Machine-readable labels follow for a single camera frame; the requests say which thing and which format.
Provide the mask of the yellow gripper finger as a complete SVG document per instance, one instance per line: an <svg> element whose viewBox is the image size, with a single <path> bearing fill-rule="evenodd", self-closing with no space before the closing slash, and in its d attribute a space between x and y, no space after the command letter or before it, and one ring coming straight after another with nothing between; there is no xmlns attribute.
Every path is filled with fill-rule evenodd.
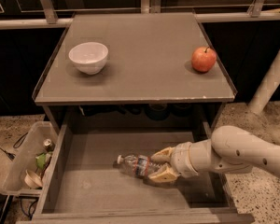
<svg viewBox="0 0 280 224"><path fill-rule="evenodd" d="M153 154L150 158L152 161L157 163L169 162L174 150L175 149L173 147L166 147Z"/></svg>
<svg viewBox="0 0 280 224"><path fill-rule="evenodd" d="M158 171L148 176L148 179L154 183L171 183L175 182L178 178L179 173L168 163L165 163Z"/></svg>

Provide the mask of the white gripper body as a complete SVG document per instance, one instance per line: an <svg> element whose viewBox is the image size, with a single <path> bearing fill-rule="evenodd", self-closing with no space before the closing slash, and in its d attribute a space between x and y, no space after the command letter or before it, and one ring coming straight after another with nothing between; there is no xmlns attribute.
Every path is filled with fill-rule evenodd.
<svg viewBox="0 0 280 224"><path fill-rule="evenodd" d="M170 158L170 164L172 168L179 176L184 178L191 178L198 174L189 158L190 147L191 142L178 144L174 148Z"/></svg>

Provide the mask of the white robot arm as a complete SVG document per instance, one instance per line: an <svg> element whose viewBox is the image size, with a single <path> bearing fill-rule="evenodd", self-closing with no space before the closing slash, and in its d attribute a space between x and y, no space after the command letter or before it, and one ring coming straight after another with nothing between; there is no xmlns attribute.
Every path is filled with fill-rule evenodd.
<svg viewBox="0 0 280 224"><path fill-rule="evenodd" d="M161 165L148 176L155 183L192 178L204 172L247 173L252 167L280 178L280 146L235 126L221 126L200 142L167 147L152 155L151 160Z"/></svg>

